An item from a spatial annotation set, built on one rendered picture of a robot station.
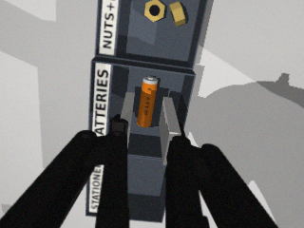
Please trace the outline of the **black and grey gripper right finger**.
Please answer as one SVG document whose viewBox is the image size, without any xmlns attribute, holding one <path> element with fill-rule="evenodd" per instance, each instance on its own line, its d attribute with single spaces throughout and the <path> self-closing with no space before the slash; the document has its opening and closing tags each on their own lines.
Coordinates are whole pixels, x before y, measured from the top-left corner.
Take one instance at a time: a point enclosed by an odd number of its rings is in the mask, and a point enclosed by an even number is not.
<svg viewBox="0 0 304 228">
<path fill-rule="evenodd" d="M 200 193 L 218 228 L 278 228 L 217 146 L 199 148 L 186 138 L 172 98 L 163 97 L 159 127 L 165 228 L 210 228 Z"/>
</svg>

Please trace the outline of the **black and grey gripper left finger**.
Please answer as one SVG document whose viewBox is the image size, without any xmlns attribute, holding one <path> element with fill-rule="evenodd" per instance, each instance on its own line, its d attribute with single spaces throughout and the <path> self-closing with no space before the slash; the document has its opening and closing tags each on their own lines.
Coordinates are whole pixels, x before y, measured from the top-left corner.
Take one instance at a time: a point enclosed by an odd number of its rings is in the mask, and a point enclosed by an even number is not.
<svg viewBox="0 0 304 228">
<path fill-rule="evenodd" d="M 79 131 L 0 218 L 0 228 L 60 228 L 97 165 L 104 170 L 95 228 L 130 228 L 127 149 L 134 97 L 125 93 L 108 134 Z"/>
</svg>

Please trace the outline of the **dark grey three-compartment bin rack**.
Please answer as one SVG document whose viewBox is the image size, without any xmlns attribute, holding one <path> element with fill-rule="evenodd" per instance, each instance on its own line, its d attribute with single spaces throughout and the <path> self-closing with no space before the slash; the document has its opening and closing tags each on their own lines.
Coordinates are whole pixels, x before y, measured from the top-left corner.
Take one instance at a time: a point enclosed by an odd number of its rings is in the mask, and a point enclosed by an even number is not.
<svg viewBox="0 0 304 228">
<path fill-rule="evenodd" d="M 196 79 L 193 71 L 208 0 L 159 0 L 163 18 L 144 15 L 152 0 L 98 0 L 95 57 L 91 60 L 88 130 L 108 134 L 122 114 L 126 92 L 135 93 L 127 149 L 129 220 L 162 223 L 165 169 L 160 115 L 172 98 L 183 129 Z M 180 2 L 185 24 L 175 25 L 169 5 Z M 152 122 L 137 125 L 143 77 L 158 79 Z M 131 158 L 132 157 L 132 158 Z"/>
</svg>

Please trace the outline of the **brass hex nut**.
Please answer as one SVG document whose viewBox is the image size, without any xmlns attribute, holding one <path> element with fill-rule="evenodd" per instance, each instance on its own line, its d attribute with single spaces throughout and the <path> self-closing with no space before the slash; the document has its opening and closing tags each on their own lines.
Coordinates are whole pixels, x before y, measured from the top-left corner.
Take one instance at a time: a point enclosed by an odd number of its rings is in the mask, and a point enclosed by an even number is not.
<svg viewBox="0 0 304 228">
<path fill-rule="evenodd" d="M 145 3 L 144 15 L 148 17 L 151 21 L 155 22 L 163 18 L 164 5 L 159 0 L 152 0 Z"/>
<path fill-rule="evenodd" d="M 185 24 L 185 17 L 180 2 L 169 5 L 169 8 L 176 27 Z"/>
</svg>

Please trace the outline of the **orange aa battery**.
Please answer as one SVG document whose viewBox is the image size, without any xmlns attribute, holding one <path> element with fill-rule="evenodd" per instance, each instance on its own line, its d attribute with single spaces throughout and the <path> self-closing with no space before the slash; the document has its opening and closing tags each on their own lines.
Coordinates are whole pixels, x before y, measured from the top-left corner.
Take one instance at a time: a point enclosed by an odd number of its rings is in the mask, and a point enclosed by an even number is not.
<svg viewBox="0 0 304 228">
<path fill-rule="evenodd" d="M 149 127 L 152 122 L 158 79 L 154 77 L 143 77 L 142 93 L 140 98 L 137 125 Z"/>
</svg>

